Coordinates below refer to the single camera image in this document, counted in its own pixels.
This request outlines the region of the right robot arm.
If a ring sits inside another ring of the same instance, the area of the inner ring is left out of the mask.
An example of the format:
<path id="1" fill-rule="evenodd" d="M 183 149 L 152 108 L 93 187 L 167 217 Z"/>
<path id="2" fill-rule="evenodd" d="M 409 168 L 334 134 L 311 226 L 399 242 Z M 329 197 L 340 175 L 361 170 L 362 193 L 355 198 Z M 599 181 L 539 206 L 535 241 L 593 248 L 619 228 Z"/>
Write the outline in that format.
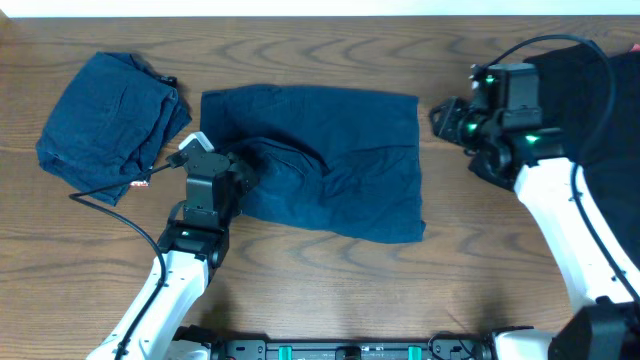
<path id="1" fill-rule="evenodd" d="M 566 157 L 561 129 L 543 123 L 532 64 L 471 69 L 473 97 L 432 109 L 434 135 L 470 156 L 481 179 L 515 193 L 560 269 L 572 319 L 557 333 L 532 327 L 491 331 L 475 359 L 636 359 L 639 269 L 625 254 L 585 181 Z"/>

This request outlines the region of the navy blue shorts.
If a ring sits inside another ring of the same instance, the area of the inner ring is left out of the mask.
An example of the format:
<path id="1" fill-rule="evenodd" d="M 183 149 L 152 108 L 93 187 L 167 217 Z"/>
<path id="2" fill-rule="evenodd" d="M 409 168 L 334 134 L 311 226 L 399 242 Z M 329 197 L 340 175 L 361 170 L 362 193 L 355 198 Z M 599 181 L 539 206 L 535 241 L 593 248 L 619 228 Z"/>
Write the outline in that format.
<path id="1" fill-rule="evenodd" d="M 250 85 L 201 96 L 200 129 L 250 164 L 244 214 L 397 244 L 423 238 L 419 100 L 323 86 Z"/>

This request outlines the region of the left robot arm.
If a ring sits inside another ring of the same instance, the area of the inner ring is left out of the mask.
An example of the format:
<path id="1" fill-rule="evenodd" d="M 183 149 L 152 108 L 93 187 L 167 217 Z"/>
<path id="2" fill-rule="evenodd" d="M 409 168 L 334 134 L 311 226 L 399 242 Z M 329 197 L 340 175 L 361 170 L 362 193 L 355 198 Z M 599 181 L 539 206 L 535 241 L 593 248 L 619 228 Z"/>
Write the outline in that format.
<path id="1" fill-rule="evenodd" d="M 187 173 L 186 199 L 171 209 L 156 258 L 140 292 L 90 359 L 209 359 L 208 340 L 176 339 L 182 320 L 204 294 L 229 249 L 229 225 L 257 177 L 234 153 L 194 145 L 168 157 Z"/>

